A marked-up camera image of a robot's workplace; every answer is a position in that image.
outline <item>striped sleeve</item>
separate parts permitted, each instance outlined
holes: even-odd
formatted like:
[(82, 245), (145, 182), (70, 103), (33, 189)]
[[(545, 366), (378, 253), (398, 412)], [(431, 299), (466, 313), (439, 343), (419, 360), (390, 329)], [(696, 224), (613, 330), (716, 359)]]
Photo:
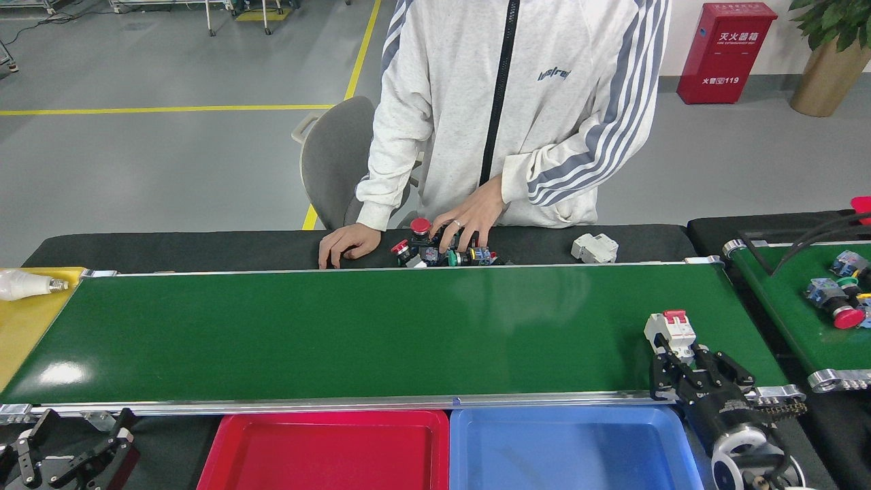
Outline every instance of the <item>striped sleeve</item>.
[(402, 204), (402, 192), (418, 146), (433, 131), (429, 89), (426, 0), (398, 0), (381, 56), (381, 103), (375, 110), (368, 174), (357, 184), (363, 203), (358, 223), (387, 228)]
[(609, 179), (647, 141), (671, 0), (635, 0), (615, 71), (597, 88), (592, 116), (567, 140), (506, 157), (503, 200), (550, 206)]

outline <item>blue tray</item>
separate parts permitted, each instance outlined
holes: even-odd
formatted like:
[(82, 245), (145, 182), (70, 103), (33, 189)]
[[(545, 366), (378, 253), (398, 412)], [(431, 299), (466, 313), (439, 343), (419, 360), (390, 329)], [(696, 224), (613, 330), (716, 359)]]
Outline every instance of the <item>blue tray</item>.
[(450, 415), (451, 490), (702, 490), (667, 407), (565, 406)]

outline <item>black table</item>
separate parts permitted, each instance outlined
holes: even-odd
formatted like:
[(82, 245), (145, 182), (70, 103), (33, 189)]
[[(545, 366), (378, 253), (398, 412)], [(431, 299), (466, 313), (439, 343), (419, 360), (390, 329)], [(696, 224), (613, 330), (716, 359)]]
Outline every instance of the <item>black table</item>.
[[(738, 238), (739, 231), (792, 230), (770, 242), (790, 242), (807, 228), (848, 216), (852, 210), (819, 213), (767, 214), (703, 218), (687, 224), (688, 235), (700, 255), (721, 254), (722, 247)], [(855, 233), (834, 235), (828, 241), (856, 240)], [(807, 373), (791, 352), (771, 318), (753, 295), (737, 268), (728, 268), (741, 301), (768, 342), (791, 382), (807, 393), (808, 414), (801, 425), (842, 489), (871, 488), (871, 392), (813, 393), (807, 386)]]
[[(343, 267), (395, 267), (389, 249), (408, 238), (408, 233), (389, 230), (375, 252), (358, 261), (343, 261)], [(570, 254), (571, 244), (585, 233), (605, 233), (617, 242), (618, 262), (679, 262), (696, 255), (686, 229), (673, 225), (500, 227), (491, 231), (490, 246), (503, 260), (515, 264), (576, 263)], [(267, 231), (66, 235), (43, 242), (24, 267), (81, 266), (125, 274), (314, 269), (318, 245), (326, 234)], [(195, 488), (218, 423), (219, 417), (206, 416), (144, 419), (132, 430), (142, 458), (125, 488)], [(0, 427), (0, 441), (11, 440), (25, 428)], [(815, 487), (834, 489), (798, 424), (786, 421), (781, 430)], [(50, 440), (51, 446), (46, 449), (51, 452), (47, 453), (77, 453), (83, 448), (83, 437), (93, 440), (97, 434), (85, 421), (71, 419), (64, 421), (59, 432), (56, 439)], [(699, 451), (698, 444), (694, 451)], [(702, 474), (709, 471), (704, 467), (700, 470)]]

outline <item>finger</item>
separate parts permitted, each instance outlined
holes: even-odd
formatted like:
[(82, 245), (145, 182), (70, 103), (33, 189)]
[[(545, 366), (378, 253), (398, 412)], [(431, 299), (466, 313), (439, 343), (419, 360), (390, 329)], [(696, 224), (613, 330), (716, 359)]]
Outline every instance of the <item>finger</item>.
[(475, 227), (467, 226), (463, 229), (463, 234), (460, 235), (460, 242), (456, 244), (457, 252), (465, 252), (469, 247), (469, 242), (472, 241), (472, 235), (476, 232)]
[(345, 258), (353, 261), (371, 253), (376, 248), (378, 246), (371, 242), (361, 243), (356, 248), (351, 248), (348, 252), (345, 252)]
[(456, 232), (458, 231), (460, 231), (460, 227), (456, 222), (451, 222), (448, 227), (444, 229), (442, 240), (438, 244), (439, 253), (443, 254), (448, 251), (448, 247), (450, 247), (450, 243), (454, 240), (454, 235), (456, 235)]
[(333, 267), (336, 269), (341, 269), (341, 264), (339, 263), (339, 257), (341, 254), (351, 247), (354, 244), (354, 240), (343, 235), (342, 238), (337, 241), (332, 248), (330, 248), (330, 263), (333, 264)]
[(451, 217), (451, 216), (453, 216), (451, 213), (439, 214), (439, 216), (435, 218), (435, 221), (433, 221), (432, 228), (429, 229), (429, 239), (430, 240), (433, 239), (433, 236), (436, 236), (436, 232), (438, 231), (438, 228), (441, 228), (443, 224), (445, 224), (448, 221), (451, 221), (453, 219)]
[(341, 230), (336, 230), (333, 233), (321, 239), (321, 245), (318, 247), (318, 269), (327, 268), (327, 258), (329, 257), (330, 249), (344, 235)]
[(490, 238), (490, 229), (479, 229), (478, 230), (478, 247), (486, 247), (487, 240)]

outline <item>gray floor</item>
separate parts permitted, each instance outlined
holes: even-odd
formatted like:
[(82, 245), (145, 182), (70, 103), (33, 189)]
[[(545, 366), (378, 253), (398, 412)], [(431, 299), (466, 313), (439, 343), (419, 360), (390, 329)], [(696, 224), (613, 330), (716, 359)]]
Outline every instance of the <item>gray floor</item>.
[[(0, 79), (0, 110), (334, 104), (374, 2), (304, 0), (270, 37), (218, 9), (208, 37), (202, 7), (182, 3), (41, 26), (10, 46), (21, 71)], [(61, 8), (82, 9), (110, 11), (105, 0)], [(385, 0), (357, 89), (373, 100), (392, 10)], [(0, 37), (42, 18), (0, 11)], [(704, 106), (662, 94), (646, 147), (601, 189), (601, 222), (848, 207), (871, 194), (863, 87), (829, 119), (793, 112), (787, 92)], [(0, 116), (0, 264), (54, 235), (298, 229), (308, 201), (288, 134), (305, 114)]]

